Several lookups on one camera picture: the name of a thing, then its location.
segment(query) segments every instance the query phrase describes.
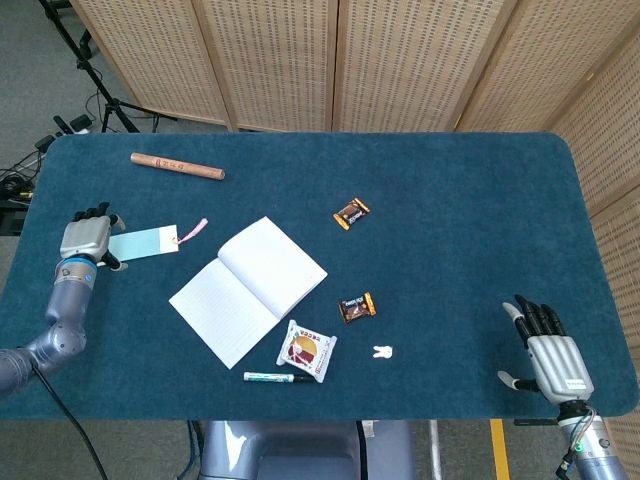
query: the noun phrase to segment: chocolate candy wrapper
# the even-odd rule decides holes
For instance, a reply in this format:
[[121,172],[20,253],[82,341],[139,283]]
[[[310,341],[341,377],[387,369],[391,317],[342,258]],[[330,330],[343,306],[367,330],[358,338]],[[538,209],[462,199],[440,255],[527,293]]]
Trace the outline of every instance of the chocolate candy wrapper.
[[300,327],[295,320],[289,320],[287,336],[280,349],[276,365],[290,363],[313,375],[318,383],[322,383],[336,340],[336,337],[327,337],[307,330]]
[[346,207],[340,210],[338,213],[333,214],[333,218],[335,218],[336,222],[344,228],[345,230],[349,230],[351,225],[355,223],[360,217],[364,217],[371,210],[367,207],[359,198],[354,198],[351,200]]
[[339,307],[344,323],[351,323],[352,320],[361,317],[373,317],[376,314],[376,306],[369,292],[353,300],[343,300]]

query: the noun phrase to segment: paper tag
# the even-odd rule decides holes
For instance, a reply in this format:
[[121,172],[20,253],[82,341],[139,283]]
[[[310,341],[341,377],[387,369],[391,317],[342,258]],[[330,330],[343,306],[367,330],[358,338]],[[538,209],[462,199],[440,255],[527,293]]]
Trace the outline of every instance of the paper tag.
[[109,251],[121,262],[178,250],[178,231],[175,225],[123,233],[109,239]]
[[375,422],[375,420],[363,420],[362,421],[362,431],[364,432],[364,438],[373,438],[373,437],[375,437],[375,433],[373,431],[373,422]]
[[567,378],[564,383],[569,390],[584,390],[587,386],[581,378]]

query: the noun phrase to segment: robotic hand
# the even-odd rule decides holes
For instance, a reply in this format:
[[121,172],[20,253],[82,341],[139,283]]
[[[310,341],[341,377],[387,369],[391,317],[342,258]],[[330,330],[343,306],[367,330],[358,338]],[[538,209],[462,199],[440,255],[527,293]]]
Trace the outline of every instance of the robotic hand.
[[556,476],[567,480],[567,470],[575,461],[583,480],[626,480],[602,418],[587,405],[593,383],[576,343],[551,307],[538,306],[521,295],[515,298],[522,312],[510,303],[502,306],[524,342],[535,380],[513,378],[504,371],[498,377],[514,390],[541,392],[560,407],[558,425],[569,449]]
[[84,350],[83,323],[98,262],[115,271],[127,266],[109,252],[111,227],[124,230],[125,225],[118,215],[107,215],[108,207],[101,203],[98,208],[77,212],[67,225],[60,245],[62,261],[56,267],[45,313],[51,327],[25,348],[0,350],[0,398],[26,385],[34,368],[54,373]]

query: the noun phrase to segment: lined notebook page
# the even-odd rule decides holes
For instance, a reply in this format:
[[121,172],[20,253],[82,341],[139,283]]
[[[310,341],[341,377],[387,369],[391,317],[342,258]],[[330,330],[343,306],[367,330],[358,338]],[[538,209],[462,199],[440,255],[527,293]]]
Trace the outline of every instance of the lined notebook page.
[[278,319],[327,276],[267,217],[225,243],[218,257]]
[[279,320],[219,259],[169,302],[229,369]]

